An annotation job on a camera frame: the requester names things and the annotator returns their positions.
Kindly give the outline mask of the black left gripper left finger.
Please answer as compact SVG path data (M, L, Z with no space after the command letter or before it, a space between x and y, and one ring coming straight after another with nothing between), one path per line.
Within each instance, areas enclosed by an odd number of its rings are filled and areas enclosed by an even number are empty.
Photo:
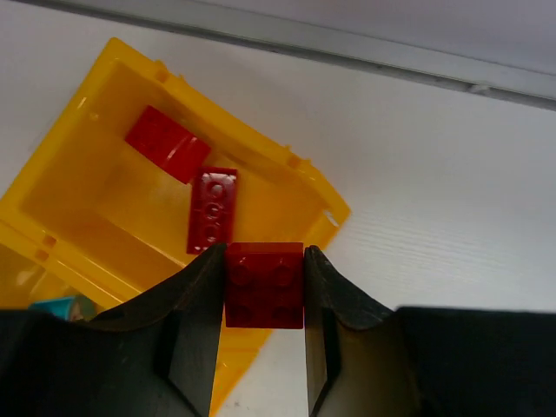
M225 246L91 321L1 313L4 416L206 416Z

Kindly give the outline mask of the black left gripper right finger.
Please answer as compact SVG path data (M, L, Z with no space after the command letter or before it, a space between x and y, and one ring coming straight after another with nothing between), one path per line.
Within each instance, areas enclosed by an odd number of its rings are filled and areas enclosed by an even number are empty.
M555 316L389 309L304 255L312 416L552 416Z

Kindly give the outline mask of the teal rounded lego brick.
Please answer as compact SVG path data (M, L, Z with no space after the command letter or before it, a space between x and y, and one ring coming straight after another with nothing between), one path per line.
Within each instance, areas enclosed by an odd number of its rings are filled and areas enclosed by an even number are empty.
M65 321L88 321L97 314L95 303L84 295L36 301L28 306L28 310L49 313Z

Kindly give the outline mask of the red small square lego brick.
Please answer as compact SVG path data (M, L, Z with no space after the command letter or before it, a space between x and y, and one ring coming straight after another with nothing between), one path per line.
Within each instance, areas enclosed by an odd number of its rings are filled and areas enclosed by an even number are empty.
M301 329L301 242L234 242L225 252L225 321L229 328Z

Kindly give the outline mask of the red curved lego brick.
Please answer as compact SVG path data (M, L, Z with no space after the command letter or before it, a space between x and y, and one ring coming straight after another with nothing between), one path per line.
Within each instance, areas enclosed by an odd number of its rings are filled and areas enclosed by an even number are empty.
M182 183L191 181L211 151L207 143L152 106L141 113L125 142Z

